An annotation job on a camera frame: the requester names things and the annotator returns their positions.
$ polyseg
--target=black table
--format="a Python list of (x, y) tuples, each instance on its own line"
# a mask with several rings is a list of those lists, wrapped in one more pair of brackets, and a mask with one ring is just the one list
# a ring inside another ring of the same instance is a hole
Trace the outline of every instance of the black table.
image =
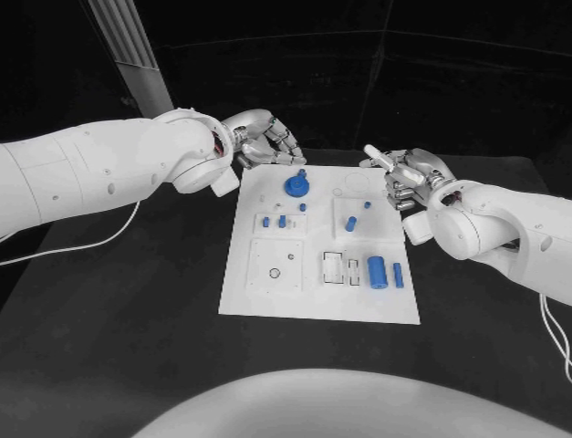
[[(307, 151), (355, 166), (358, 151)], [(460, 179), (545, 193), (523, 158), (443, 156)], [(466, 391), (572, 432), (572, 386), (538, 294), (434, 241), (407, 251), (421, 326), (218, 314), (237, 192), (166, 184), (124, 234), (36, 259), (0, 314), (0, 436), (130, 436), (179, 402), (273, 370), (376, 371)], [(131, 206), (54, 225), (42, 249), (114, 233)], [(572, 340), (572, 308), (551, 302)]]

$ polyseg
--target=blue cylinder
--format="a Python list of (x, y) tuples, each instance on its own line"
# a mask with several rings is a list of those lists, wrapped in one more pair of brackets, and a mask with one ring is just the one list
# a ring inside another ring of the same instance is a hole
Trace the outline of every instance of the blue cylinder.
[(284, 185), (286, 193), (294, 198), (300, 198), (309, 194), (309, 180), (306, 179), (306, 171), (302, 169), (299, 174), (289, 178)]
[(401, 278), (401, 264), (394, 263), (394, 272), (395, 272), (395, 287), (404, 287), (404, 279)]
[(353, 217), (353, 216), (351, 216), (351, 218), (349, 218), (349, 221), (348, 221), (348, 226), (345, 226), (345, 229), (349, 231), (349, 232), (352, 232), (353, 230), (355, 230), (355, 221), (356, 221), (358, 219)]
[(384, 268), (384, 258), (378, 255), (369, 257), (369, 282), (374, 289), (385, 289), (388, 287), (387, 269)]

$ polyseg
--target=robotic hand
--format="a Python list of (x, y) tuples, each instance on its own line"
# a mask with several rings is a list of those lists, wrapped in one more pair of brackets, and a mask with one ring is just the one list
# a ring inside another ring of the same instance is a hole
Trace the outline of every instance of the robotic hand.
[[(274, 151), (265, 136), (280, 147)], [(108, 120), (0, 144), (0, 238), (39, 224), (146, 199), (162, 183), (180, 193), (240, 186), (247, 168), (306, 164), (294, 136), (265, 109), (225, 122), (176, 109), (153, 120)]]
[(441, 159), (421, 149), (381, 153), (368, 145), (365, 152), (371, 159), (361, 167), (387, 169), (395, 208), (414, 208), (415, 201), (427, 207), (402, 221), (414, 245), (434, 237), (454, 258), (493, 266), (572, 306), (572, 201), (457, 181)]

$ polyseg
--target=small blue part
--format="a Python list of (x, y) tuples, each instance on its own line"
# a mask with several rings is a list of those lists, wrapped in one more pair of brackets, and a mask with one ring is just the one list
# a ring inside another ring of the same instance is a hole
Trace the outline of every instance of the small blue part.
[(385, 289), (388, 287), (387, 270), (384, 268), (384, 258), (378, 255), (369, 257), (369, 282), (374, 289)]
[(395, 271), (395, 287), (404, 287), (404, 279), (401, 278), (401, 264), (394, 263), (394, 271)]
[(294, 198), (300, 198), (309, 194), (309, 180), (306, 179), (306, 171), (302, 169), (299, 174), (289, 178), (284, 185), (286, 193)]
[(356, 218), (353, 216), (351, 216), (349, 221), (348, 221), (348, 226), (345, 227), (345, 229), (352, 232), (355, 230), (355, 222), (356, 222)]

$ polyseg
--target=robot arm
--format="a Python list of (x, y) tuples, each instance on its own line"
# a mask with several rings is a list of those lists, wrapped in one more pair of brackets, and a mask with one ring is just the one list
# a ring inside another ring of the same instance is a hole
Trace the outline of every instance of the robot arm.
[(306, 163), (294, 137), (270, 111), (255, 109), (228, 120), (234, 130), (195, 110), (176, 109), (153, 120), (88, 123), (0, 144), (0, 238), (136, 203), (163, 183), (180, 193), (211, 185), (222, 196), (240, 185), (234, 154), (248, 154), (257, 164), (254, 142), (264, 135), (278, 140), (281, 152), (263, 147), (263, 154), (277, 158), (261, 162)]
[[(369, 145), (365, 151), (371, 161), (361, 166), (379, 164), (388, 170), (389, 202), (400, 210), (412, 208), (412, 196), (427, 206), (402, 222), (414, 245), (434, 237), (454, 258), (493, 266), (512, 281), (572, 306), (572, 201), (457, 181), (425, 151), (382, 154)], [(505, 247), (516, 239), (519, 247)]]

